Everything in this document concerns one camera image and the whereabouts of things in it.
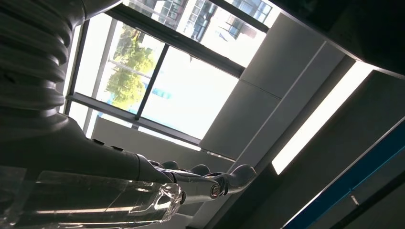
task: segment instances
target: window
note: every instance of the window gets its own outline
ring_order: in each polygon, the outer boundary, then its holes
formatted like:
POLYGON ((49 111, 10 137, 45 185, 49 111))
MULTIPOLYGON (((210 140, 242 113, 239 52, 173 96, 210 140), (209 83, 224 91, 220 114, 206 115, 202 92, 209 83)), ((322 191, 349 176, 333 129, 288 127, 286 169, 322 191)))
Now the window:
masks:
MULTIPOLYGON (((257 2, 257 6, 248 4, 248 1, 245 4, 247 7, 258 9, 260 2, 257 2)), ((174 8, 170 8, 170 11, 167 12, 162 9, 163 3, 161 1, 157 1, 154 6, 147 6, 141 0, 131 0, 128 6, 144 13, 144 11, 137 8, 137 6, 142 5, 143 9, 148 9, 147 12, 152 12, 152 14, 144 14, 154 20, 194 39, 244 67, 249 64, 266 36, 265 33, 208 0, 182 1, 182 4, 184 4, 181 6, 182 8, 176 10, 177 17, 170 18, 168 16, 165 20, 159 18, 159 14, 164 12, 164 15, 167 15, 166 13, 170 15, 174 8), (230 24, 232 27, 224 30, 223 28, 227 26, 227 20, 230 17, 234 18, 236 24, 230 24)))
POLYGON ((107 15, 94 17, 75 91, 136 114, 163 46, 107 15))
MULTIPOLYGON (((76 58, 76 49, 79 44, 80 30, 81 30, 81 25, 79 25, 75 28, 75 32, 73 34, 73 39, 72 39, 72 43, 71 43, 71 49, 70 49, 70 54, 69 54, 69 59, 68 59, 67 69, 66 69, 66 78, 64 80, 64 88, 63 88, 64 97, 67 96, 67 93, 68 93, 67 90, 69 88, 70 78, 72 77, 73 63, 76 58)), ((59 112, 61 112, 61 113, 64 112, 64 106, 65 106, 65 103, 60 106, 59 112)))
MULTIPOLYGON (((245 11, 254 11, 258 20, 271 11, 260 0, 238 0, 238 4, 245 11)), ((68 92, 73 94, 68 98, 70 115, 88 137, 96 119, 103 117, 125 126, 144 126, 196 146, 238 81, 230 74, 238 77, 243 71, 233 62, 247 66, 265 34, 208 0, 129 0, 128 6, 134 14, 147 15, 229 60, 199 45, 195 49, 205 54, 194 52, 190 45, 190 56, 170 47, 182 49, 159 31, 150 33, 169 44, 142 32, 148 31, 147 26, 140 24, 138 30, 106 14, 97 15, 83 33, 85 45, 81 61, 75 65, 74 93, 68 92), (221 64, 209 61, 210 57, 221 64)), ((110 15, 127 21, 119 17, 122 11, 112 11, 110 15)))
POLYGON ((237 79, 169 48, 142 117, 202 139, 237 79))
POLYGON ((261 0, 226 0, 241 11, 264 23, 272 7, 261 0))

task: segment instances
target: tree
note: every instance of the tree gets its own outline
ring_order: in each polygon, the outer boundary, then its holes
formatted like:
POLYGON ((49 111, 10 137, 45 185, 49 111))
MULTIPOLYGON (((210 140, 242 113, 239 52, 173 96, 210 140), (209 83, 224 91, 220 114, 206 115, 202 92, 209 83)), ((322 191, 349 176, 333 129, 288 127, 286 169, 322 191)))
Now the tree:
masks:
MULTIPOLYGON (((146 73, 155 65, 150 57, 152 50, 139 45, 140 32, 128 25, 123 25, 114 61, 127 67, 146 73)), ((115 67, 107 84, 107 91, 113 94, 114 106, 128 109, 132 104, 139 102, 145 92, 145 85, 141 76, 122 67, 115 67)))

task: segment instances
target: fluorescent light panel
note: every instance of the fluorescent light panel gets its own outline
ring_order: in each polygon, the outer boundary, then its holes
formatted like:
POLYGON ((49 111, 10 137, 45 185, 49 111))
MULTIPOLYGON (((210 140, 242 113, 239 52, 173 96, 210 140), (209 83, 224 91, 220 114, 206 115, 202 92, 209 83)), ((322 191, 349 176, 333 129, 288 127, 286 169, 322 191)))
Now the fluorescent light panel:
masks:
POLYGON ((280 174, 373 70, 357 61, 271 162, 280 174))

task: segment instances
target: robotic hand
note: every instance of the robotic hand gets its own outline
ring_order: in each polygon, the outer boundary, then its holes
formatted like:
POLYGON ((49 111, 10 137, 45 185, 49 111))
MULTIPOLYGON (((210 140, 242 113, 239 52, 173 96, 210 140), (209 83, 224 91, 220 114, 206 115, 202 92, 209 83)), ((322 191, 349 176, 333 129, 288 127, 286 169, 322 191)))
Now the robotic hand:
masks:
POLYGON ((56 111, 55 83, 72 30, 119 0, 5 0, 0 4, 0 228, 133 228, 169 220, 181 204, 247 187, 231 174, 181 170, 87 139, 56 111))

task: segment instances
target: blue stripe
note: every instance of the blue stripe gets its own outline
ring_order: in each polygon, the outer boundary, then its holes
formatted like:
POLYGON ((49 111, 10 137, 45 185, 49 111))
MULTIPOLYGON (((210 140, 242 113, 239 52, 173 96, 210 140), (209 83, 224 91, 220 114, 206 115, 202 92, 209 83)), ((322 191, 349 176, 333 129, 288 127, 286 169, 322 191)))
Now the blue stripe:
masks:
POLYGON ((375 171, 405 148, 405 121, 320 194, 301 213, 291 220, 285 229, 309 227, 330 208, 364 182, 375 171))

